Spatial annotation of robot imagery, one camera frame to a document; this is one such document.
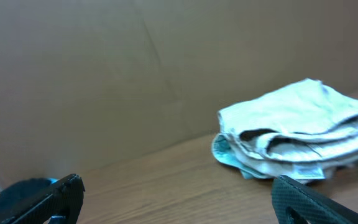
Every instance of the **light blue cloth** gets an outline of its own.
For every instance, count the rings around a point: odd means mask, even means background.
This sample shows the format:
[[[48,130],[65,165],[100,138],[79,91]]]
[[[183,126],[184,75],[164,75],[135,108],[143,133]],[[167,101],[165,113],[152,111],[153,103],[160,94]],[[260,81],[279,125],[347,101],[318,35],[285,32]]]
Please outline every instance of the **light blue cloth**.
[[[254,177],[260,179],[272,178],[238,161],[234,151],[222,134],[216,135],[212,142],[212,155],[220,163],[238,168],[245,179],[252,179]]]
[[[213,156],[244,178],[323,179],[358,160],[358,100],[306,79],[218,112]]]

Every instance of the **cardboard wall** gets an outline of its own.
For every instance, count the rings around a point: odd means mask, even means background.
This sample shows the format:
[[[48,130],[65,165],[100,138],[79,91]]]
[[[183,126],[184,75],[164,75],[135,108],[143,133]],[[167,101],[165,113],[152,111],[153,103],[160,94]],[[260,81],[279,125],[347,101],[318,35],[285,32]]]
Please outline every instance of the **cardboard wall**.
[[[358,1],[0,0],[0,179],[160,150],[306,77],[358,89]]]

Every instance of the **wooden surface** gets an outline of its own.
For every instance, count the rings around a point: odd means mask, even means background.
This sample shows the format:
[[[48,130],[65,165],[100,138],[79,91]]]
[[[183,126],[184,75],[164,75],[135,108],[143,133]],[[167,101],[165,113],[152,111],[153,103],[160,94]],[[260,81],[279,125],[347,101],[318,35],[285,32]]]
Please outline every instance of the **wooden surface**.
[[[78,223],[277,223],[271,180],[244,180],[210,153],[213,135],[82,174]],[[358,212],[358,165],[313,188]]]

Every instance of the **fabric label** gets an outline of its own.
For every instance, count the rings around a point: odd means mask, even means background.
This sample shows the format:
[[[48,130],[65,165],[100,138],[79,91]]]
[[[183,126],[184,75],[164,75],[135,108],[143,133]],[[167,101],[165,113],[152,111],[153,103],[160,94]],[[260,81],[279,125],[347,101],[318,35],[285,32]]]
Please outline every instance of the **fabric label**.
[[[295,179],[298,180],[313,180],[313,179],[325,179],[324,172],[319,164],[294,164],[293,169],[295,171]]]

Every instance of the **folded cloth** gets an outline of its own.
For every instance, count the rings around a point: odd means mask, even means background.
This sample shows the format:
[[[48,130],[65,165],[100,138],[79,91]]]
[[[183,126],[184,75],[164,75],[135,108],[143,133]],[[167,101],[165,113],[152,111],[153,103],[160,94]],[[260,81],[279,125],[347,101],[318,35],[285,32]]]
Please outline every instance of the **folded cloth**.
[[[244,177],[323,179],[358,160],[358,100],[320,81],[285,86],[224,108],[218,117],[213,154]]]

